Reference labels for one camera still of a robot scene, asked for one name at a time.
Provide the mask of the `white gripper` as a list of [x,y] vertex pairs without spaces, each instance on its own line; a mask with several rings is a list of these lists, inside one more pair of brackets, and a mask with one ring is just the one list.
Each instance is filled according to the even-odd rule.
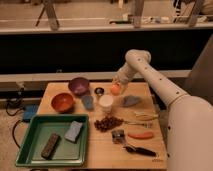
[[120,94],[123,94],[128,87],[128,83],[120,79],[118,75],[113,77],[112,84],[118,86]]

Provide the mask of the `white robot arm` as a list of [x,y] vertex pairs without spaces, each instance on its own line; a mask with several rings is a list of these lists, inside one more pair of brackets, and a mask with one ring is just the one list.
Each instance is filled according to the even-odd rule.
[[168,107],[167,171],[213,171],[213,106],[187,93],[150,61],[148,51],[129,50],[113,81],[124,92],[139,73]]

